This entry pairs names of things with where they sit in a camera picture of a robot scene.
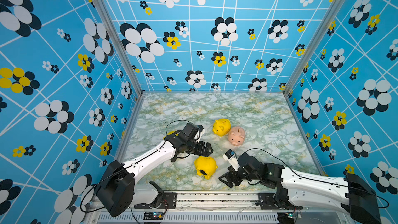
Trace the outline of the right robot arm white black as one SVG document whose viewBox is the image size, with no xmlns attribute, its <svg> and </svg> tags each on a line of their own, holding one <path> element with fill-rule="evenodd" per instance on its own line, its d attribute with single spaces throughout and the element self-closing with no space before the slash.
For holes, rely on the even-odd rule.
<svg viewBox="0 0 398 224">
<path fill-rule="evenodd" d="M 359 176 L 327 177 L 304 173 L 275 163 L 260 162 L 246 152 L 232 150 L 224 154 L 230 163 L 219 180 L 229 188 L 244 180 L 274 189 L 274 194 L 260 194 L 262 209 L 302 210 L 317 207 L 341 212 L 362 224 L 380 224 L 376 192 Z"/>
</svg>

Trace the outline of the aluminium front rail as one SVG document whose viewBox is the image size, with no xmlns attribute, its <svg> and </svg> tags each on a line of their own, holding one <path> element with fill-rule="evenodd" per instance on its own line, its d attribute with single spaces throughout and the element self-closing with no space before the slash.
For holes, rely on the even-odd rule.
<svg viewBox="0 0 398 224">
<path fill-rule="evenodd" d="M 172 209 L 128 207 L 111 217 L 89 213 L 85 224 L 353 224 L 347 214 L 305 206 L 301 210 L 262 209 L 258 191 L 179 191 Z"/>
</svg>

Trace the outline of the aluminium corner post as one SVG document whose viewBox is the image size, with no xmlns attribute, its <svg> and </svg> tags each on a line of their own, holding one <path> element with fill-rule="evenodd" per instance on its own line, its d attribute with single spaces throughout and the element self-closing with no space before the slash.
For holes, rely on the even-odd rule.
<svg viewBox="0 0 398 224">
<path fill-rule="evenodd" d="M 326 14 L 324 15 L 319 27 L 317 28 L 315 34 L 313 35 L 311 41 L 309 42 L 304 56 L 298 62 L 296 68 L 294 69 L 289 81 L 287 82 L 286 88 L 284 90 L 285 98 L 288 98 L 288 94 L 292 90 L 293 86 L 299 79 L 299 76 L 303 70 L 303 67 L 309 62 L 310 58 L 312 57 L 313 53 L 315 52 L 316 48 L 319 46 L 320 42 L 322 41 L 330 23 L 335 19 L 336 15 L 339 13 L 340 9 L 342 8 L 343 4 L 346 0 L 334 0 L 329 9 L 327 10 Z"/>
<path fill-rule="evenodd" d="M 121 60 L 122 66 L 124 67 L 126 74 L 128 75 L 128 77 L 132 83 L 132 86 L 135 89 L 136 94 L 138 95 L 138 97 L 141 97 L 143 94 L 143 90 L 140 86 L 140 83 L 139 83 L 137 77 L 134 74 L 132 64 L 131 64 L 129 58 L 127 57 L 127 54 L 126 54 L 125 49 L 122 45 L 122 42 L 119 38 L 117 30 L 112 22 L 112 18 L 106 8 L 105 1 L 104 0 L 94 0 L 94 4 L 96 5 L 95 7 L 98 11 L 99 17 L 101 18 L 101 20 L 109 34 L 112 44 Z"/>
</svg>

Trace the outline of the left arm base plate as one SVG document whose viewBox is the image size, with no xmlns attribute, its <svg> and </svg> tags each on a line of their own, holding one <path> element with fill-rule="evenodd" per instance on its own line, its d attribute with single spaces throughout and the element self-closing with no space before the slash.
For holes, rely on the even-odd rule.
<svg viewBox="0 0 398 224">
<path fill-rule="evenodd" d="M 176 192 L 166 192 L 157 196 L 150 204 L 140 203 L 134 205 L 134 209 L 175 209 L 177 203 Z"/>
</svg>

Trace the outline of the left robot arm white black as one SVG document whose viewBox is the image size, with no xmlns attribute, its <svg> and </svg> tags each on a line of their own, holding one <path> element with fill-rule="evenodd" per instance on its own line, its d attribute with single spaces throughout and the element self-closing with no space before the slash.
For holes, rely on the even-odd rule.
<svg viewBox="0 0 398 224">
<path fill-rule="evenodd" d="M 164 191 L 159 185 L 138 182 L 162 163 L 175 162 L 182 153 L 209 157 L 213 149 L 210 143 L 201 141 L 204 133 L 202 125 L 188 122 L 182 130 L 167 134 L 159 145 L 139 157 L 123 163 L 113 161 L 97 184 L 95 195 L 112 217 L 138 204 L 151 208 L 164 205 Z"/>
</svg>

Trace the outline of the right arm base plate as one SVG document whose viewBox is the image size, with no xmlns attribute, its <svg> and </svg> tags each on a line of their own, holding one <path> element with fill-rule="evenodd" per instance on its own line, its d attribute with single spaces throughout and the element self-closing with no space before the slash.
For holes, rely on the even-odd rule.
<svg viewBox="0 0 398 224">
<path fill-rule="evenodd" d="M 258 193 L 258 202 L 256 205 L 260 206 L 261 209 L 270 209 L 270 210 L 302 210 L 302 206 L 297 206 L 292 204 L 289 201 L 288 196 L 279 196 L 277 198 L 277 193 Z"/>
</svg>

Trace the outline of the yellow piggy bank back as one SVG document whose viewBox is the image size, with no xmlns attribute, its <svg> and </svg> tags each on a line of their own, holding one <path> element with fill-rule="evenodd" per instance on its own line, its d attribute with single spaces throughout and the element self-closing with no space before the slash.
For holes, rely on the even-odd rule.
<svg viewBox="0 0 398 224">
<path fill-rule="evenodd" d="M 214 134 L 216 134 L 220 137 L 228 134 L 230 129 L 231 129 L 230 120 L 224 119 L 224 118 L 215 120 L 215 122 L 212 126 L 212 131 L 214 132 Z"/>
</svg>

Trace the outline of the left aluminium corner post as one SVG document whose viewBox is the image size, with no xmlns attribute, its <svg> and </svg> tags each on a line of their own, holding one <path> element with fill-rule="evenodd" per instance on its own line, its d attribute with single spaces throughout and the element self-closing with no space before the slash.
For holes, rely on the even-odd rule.
<svg viewBox="0 0 398 224">
<path fill-rule="evenodd" d="M 127 57 L 127 54 L 126 54 L 125 49 L 122 45 L 122 42 L 119 38 L 117 30 L 112 22 L 112 18 L 106 8 L 105 1 L 104 0 L 94 0 L 94 4 L 96 5 L 95 7 L 98 11 L 99 17 L 101 18 L 101 20 L 109 34 L 112 44 L 121 60 L 122 66 L 124 67 L 126 74 L 128 75 L 128 77 L 132 83 L 132 86 L 135 89 L 136 94 L 138 95 L 138 97 L 141 97 L 143 94 L 143 90 L 140 86 L 140 83 L 139 83 L 137 77 L 134 74 L 132 64 L 131 64 L 129 58 Z"/>
</svg>

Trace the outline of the yellow piggy bank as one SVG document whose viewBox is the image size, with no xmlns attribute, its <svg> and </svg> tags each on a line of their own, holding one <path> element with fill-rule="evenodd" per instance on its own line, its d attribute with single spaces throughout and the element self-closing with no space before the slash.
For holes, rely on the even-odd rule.
<svg viewBox="0 0 398 224">
<path fill-rule="evenodd" d="M 194 161 L 195 169 L 198 176 L 203 176 L 205 179 L 210 179 L 215 173 L 218 166 L 214 158 L 212 157 L 198 157 Z"/>
<path fill-rule="evenodd" d="M 228 134 L 230 129 L 231 129 L 230 120 L 224 119 L 224 118 L 215 120 L 215 122 L 212 126 L 212 131 L 214 132 L 214 134 L 216 134 L 220 137 Z"/>
<path fill-rule="evenodd" d="M 181 132 L 180 130 L 169 132 L 164 139 L 165 140 L 175 139 L 178 137 L 180 132 Z"/>
</svg>

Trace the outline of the right aluminium corner post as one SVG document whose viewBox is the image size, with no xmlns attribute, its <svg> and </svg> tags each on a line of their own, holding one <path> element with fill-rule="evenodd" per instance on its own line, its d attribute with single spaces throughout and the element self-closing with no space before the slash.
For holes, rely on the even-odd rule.
<svg viewBox="0 0 398 224">
<path fill-rule="evenodd" d="M 312 57 L 313 53 L 315 52 L 316 48 L 319 46 L 320 42 L 322 41 L 330 23 L 335 19 L 336 15 L 339 13 L 340 9 L 342 8 L 343 4 L 346 0 L 334 0 L 329 9 L 327 10 L 326 14 L 324 15 L 319 27 L 317 28 L 315 34 L 313 35 L 311 41 L 309 42 L 304 56 L 298 62 L 296 68 L 294 69 L 289 81 L 287 82 L 286 88 L 284 90 L 285 98 L 288 98 L 288 94 L 292 90 L 293 86 L 299 79 L 299 76 L 303 70 L 303 67 L 309 62 L 310 58 Z"/>
</svg>

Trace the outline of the yellow piggy bank front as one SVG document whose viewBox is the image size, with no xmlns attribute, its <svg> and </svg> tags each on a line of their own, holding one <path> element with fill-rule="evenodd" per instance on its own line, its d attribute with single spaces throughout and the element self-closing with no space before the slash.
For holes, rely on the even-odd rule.
<svg viewBox="0 0 398 224">
<path fill-rule="evenodd" d="M 169 132 L 164 139 L 165 140 L 175 139 L 178 137 L 180 132 L 181 132 L 180 130 Z"/>
</svg>

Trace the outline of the pink piggy bank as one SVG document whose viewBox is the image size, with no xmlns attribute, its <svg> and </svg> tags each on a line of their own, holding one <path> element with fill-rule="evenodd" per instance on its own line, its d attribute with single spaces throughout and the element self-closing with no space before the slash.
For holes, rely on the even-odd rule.
<svg viewBox="0 0 398 224">
<path fill-rule="evenodd" d="M 228 141 L 231 145 L 240 146 L 244 143 L 246 139 L 246 132 L 242 127 L 235 126 L 232 127 L 228 134 Z"/>
</svg>

